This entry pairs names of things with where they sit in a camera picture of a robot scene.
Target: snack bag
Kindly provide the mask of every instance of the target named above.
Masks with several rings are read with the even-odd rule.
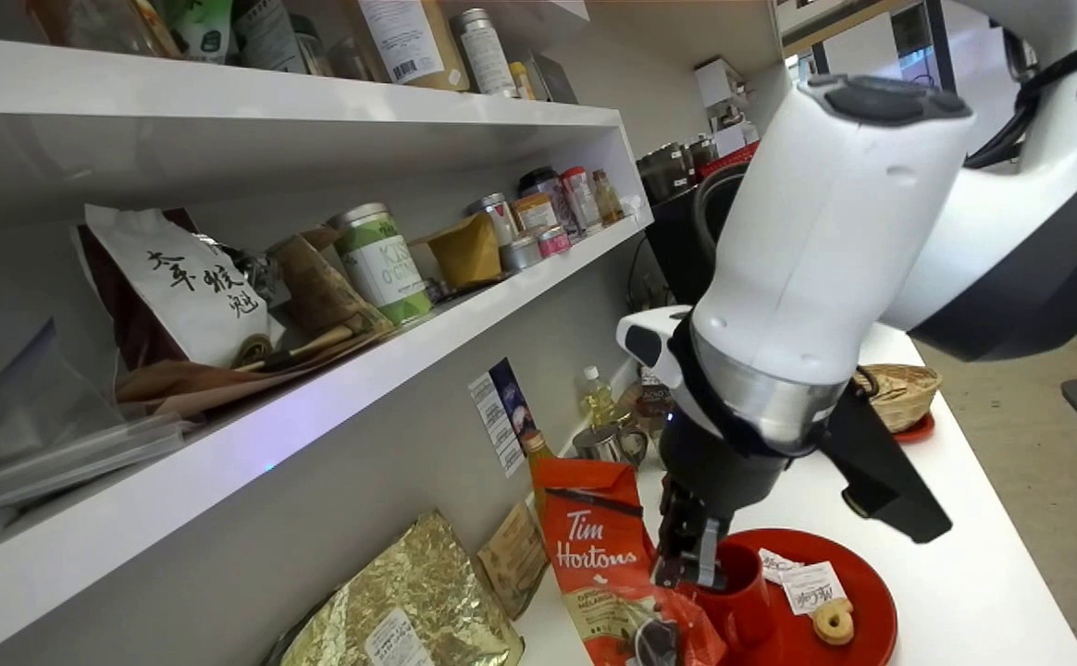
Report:
[[[550,567],[595,666],[711,666],[726,645],[682,592],[651,584],[636,470],[595,458],[537,458]]]

